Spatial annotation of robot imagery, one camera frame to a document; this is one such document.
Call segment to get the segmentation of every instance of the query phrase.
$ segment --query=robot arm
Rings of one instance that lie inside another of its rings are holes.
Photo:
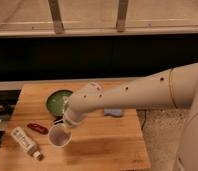
[[[163,71],[102,91],[89,83],[72,94],[64,113],[67,127],[78,126],[99,108],[188,108],[174,171],[198,171],[198,63]]]
[[[102,91],[89,83],[69,98],[63,120],[75,127],[86,114],[100,108],[187,108],[198,85],[198,63],[166,70]]]

